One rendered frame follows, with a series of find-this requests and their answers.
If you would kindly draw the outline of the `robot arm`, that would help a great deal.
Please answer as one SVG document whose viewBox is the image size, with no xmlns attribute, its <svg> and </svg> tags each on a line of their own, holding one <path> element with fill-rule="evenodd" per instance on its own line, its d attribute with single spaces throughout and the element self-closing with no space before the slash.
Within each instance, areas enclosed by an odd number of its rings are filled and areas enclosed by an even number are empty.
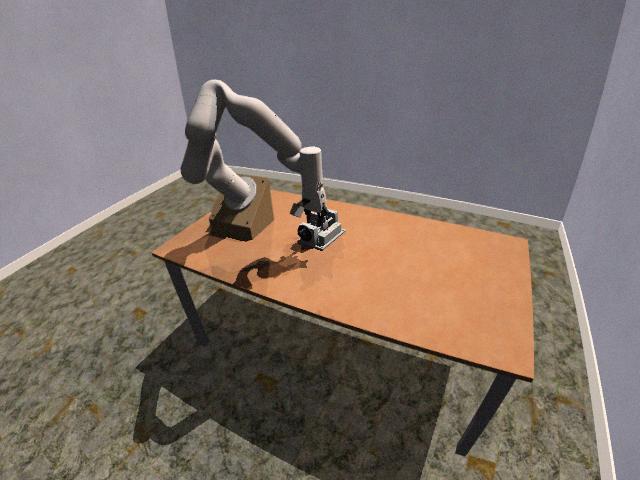
<svg viewBox="0 0 640 480">
<path fill-rule="evenodd" d="M 299 138 L 263 102 L 237 95 L 219 80 L 210 80 L 201 87 L 188 117 L 185 136 L 189 141 L 181 165 L 181 175 L 185 181 L 199 184 L 206 179 L 212 187 L 222 192 L 226 205 L 232 210 L 244 209 L 253 201 L 256 195 L 255 182 L 249 177 L 239 177 L 224 164 L 215 139 L 225 108 L 237 123 L 251 129 L 275 149 L 278 160 L 285 167 L 300 173 L 304 189 L 317 190 L 324 185 L 321 149 L 301 149 Z"/>
</svg>

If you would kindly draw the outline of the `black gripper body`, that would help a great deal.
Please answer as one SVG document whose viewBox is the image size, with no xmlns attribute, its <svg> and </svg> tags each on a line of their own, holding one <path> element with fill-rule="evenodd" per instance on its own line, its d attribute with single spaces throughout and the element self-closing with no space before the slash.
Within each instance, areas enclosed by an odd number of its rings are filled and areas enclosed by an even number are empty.
<svg viewBox="0 0 640 480">
<path fill-rule="evenodd" d="M 307 209 L 316 213 L 321 213 L 323 208 L 322 203 L 324 203 L 324 205 L 327 208 L 326 195 L 325 195 L 324 188 L 322 187 L 320 187 L 317 190 L 306 190 L 303 188 L 302 199 L 304 198 L 311 200 L 308 204 L 304 206 L 305 207 L 304 209 Z"/>
</svg>

